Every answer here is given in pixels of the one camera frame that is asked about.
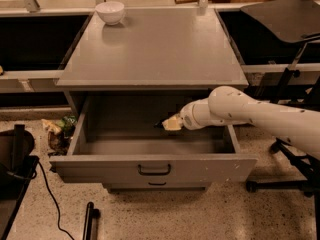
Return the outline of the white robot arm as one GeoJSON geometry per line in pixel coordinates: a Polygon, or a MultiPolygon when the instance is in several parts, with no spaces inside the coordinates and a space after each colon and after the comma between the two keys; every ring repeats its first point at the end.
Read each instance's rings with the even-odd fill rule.
{"type": "Polygon", "coordinates": [[[251,124],[320,159],[320,113],[258,101],[230,86],[215,88],[205,99],[185,105],[162,122],[167,131],[251,124]]]}

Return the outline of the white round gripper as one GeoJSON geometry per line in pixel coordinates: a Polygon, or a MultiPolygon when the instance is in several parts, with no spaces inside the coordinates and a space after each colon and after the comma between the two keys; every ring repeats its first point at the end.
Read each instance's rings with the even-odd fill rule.
{"type": "Polygon", "coordinates": [[[193,116],[193,103],[185,105],[178,114],[175,114],[162,122],[162,126],[166,131],[179,131],[182,124],[188,130],[196,130],[198,124],[193,116]]]}

